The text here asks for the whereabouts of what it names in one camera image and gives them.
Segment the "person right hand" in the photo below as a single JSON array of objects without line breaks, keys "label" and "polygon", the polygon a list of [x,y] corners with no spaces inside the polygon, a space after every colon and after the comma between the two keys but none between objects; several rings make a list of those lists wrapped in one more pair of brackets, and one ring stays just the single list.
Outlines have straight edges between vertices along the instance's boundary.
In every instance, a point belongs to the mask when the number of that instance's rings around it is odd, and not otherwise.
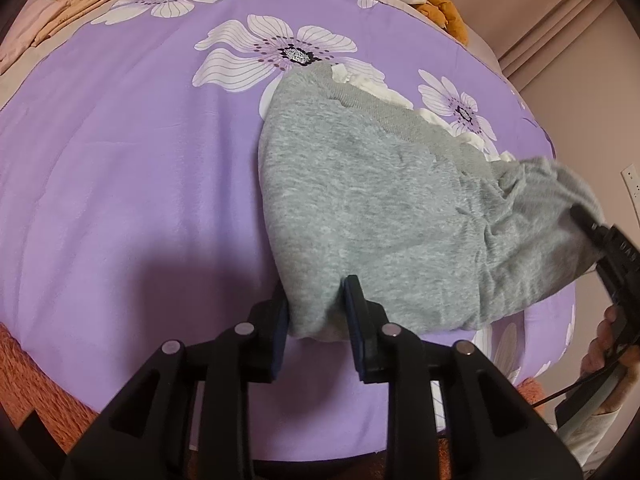
[{"label": "person right hand", "polygon": [[[609,306],[603,313],[597,327],[596,336],[590,342],[588,351],[580,363],[580,376],[597,372],[605,366],[605,360],[613,348],[613,323],[617,318],[615,306]],[[625,403],[632,389],[639,381],[639,347],[630,346],[618,360],[625,367],[625,375],[610,395],[600,404],[594,414],[603,415],[617,412]]]}]

